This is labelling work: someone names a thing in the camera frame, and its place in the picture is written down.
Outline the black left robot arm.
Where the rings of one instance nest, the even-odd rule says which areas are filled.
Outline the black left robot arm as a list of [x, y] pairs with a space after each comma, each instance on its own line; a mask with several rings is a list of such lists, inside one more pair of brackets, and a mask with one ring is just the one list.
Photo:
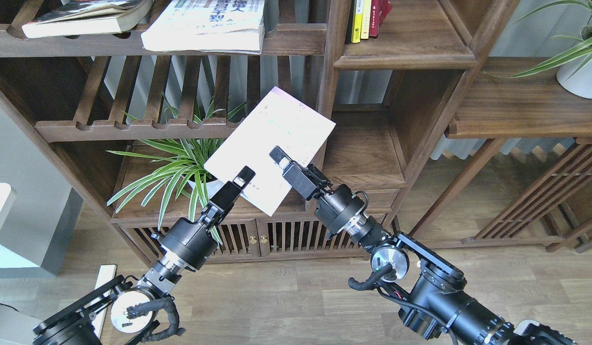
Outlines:
[[130, 345], [180, 336], [180, 317], [171, 291], [187, 269], [200, 269], [218, 248], [211, 229], [233, 208], [255, 172], [244, 167], [225, 183], [202, 210], [200, 218], [180, 218], [160, 243], [165, 255], [134, 285], [117, 276], [34, 328], [34, 345], [99, 345], [92, 320], [110, 307], [117, 330], [133, 334]]

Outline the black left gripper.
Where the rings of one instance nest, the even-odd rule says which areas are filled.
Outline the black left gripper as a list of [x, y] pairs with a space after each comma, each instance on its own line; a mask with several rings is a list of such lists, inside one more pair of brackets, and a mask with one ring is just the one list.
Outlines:
[[218, 242], [213, 240], [210, 230], [221, 223], [236, 199], [255, 177], [256, 173], [249, 166], [244, 166], [232, 183], [224, 184], [220, 190], [210, 199], [195, 222], [186, 218], [180, 218], [161, 240], [166, 249], [162, 260], [152, 267], [161, 271], [169, 269], [169, 262], [182, 261], [181, 269], [189, 267], [190, 270], [200, 269], [207, 258], [218, 248]]

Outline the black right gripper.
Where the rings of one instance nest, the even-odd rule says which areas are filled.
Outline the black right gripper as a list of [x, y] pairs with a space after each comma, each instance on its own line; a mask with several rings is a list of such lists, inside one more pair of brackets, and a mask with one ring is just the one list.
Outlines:
[[347, 185], [341, 184], [336, 189], [316, 166], [310, 164], [303, 168], [279, 146], [269, 153], [270, 158], [283, 170], [286, 181], [303, 196], [314, 198], [318, 205], [316, 217], [328, 230], [326, 239], [331, 239], [343, 230], [353, 239], [364, 239], [370, 232], [370, 216], [365, 210], [369, 198], [366, 192], [353, 192]]

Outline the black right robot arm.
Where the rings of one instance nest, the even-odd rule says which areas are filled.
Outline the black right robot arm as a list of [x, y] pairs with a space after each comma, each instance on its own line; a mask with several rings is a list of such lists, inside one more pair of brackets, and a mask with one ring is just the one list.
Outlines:
[[407, 234], [387, 232], [366, 213], [365, 192], [346, 185], [332, 188], [314, 165], [301, 166], [280, 147], [270, 157], [283, 178], [305, 199], [318, 202], [315, 214], [328, 229], [327, 238], [348, 233], [370, 254], [371, 275], [364, 282], [351, 278], [354, 290], [377, 290], [399, 304], [405, 327], [424, 339], [446, 333], [452, 343], [465, 345], [573, 345], [562, 333], [534, 320], [517, 327], [464, 292], [463, 272]]

